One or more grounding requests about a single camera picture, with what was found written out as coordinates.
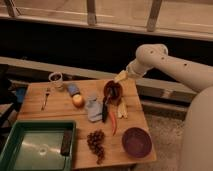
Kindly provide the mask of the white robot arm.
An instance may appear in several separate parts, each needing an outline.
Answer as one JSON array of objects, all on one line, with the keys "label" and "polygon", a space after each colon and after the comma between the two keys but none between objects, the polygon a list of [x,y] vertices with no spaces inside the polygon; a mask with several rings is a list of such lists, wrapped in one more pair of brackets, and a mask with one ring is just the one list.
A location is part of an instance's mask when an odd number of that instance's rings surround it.
[{"label": "white robot arm", "polygon": [[185,119],[178,171],[213,171],[213,66],[169,56],[164,44],[143,44],[114,81],[140,78],[152,68],[197,92]]}]

